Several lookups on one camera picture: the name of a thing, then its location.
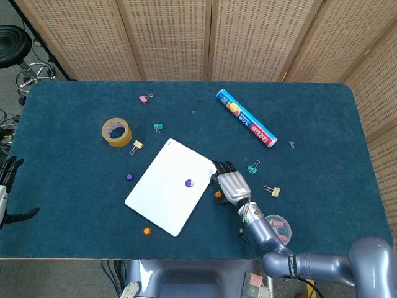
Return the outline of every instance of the white tablet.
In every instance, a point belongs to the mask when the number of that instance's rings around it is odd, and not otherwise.
[[[176,237],[215,172],[209,159],[170,138],[125,204]]]

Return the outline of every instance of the black stool seat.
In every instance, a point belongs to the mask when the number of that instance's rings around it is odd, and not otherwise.
[[[32,39],[24,29],[0,26],[0,68],[21,64],[32,48]]]

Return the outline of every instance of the pink binder clip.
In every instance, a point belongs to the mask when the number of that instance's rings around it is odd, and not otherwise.
[[[141,95],[141,96],[139,97],[139,100],[140,100],[143,104],[146,104],[146,103],[148,102],[148,99],[149,99],[149,98],[152,98],[152,97],[153,97],[153,94]]]

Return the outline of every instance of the stool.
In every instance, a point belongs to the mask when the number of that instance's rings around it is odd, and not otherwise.
[[[54,67],[48,63],[41,61],[26,64],[24,58],[31,48],[32,39],[24,29],[13,25],[0,26],[0,68],[13,65],[21,67],[15,78],[15,84],[21,96],[19,103],[22,105],[25,104],[26,95],[35,83],[58,79]]]

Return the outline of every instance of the woven partition panel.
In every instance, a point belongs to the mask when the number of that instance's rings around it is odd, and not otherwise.
[[[210,1],[117,2],[134,53],[141,64],[143,78],[204,79],[207,69],[205,61],[208,58],[206,38],[209,40]]]
[[[314,4],[318,7],[315,0],[219,0],[212,80],[277,80]]]
[[[397,119],[397,27],[350,76],[366,136]]]
[[[368,147],[389,224],[397,224],[397,129]]]
[[[115,0],[16,3],[74,79],[141,79]]]
[[[327,1],[309,30],[287,81],[338,81],[393,21],[396,0]]]

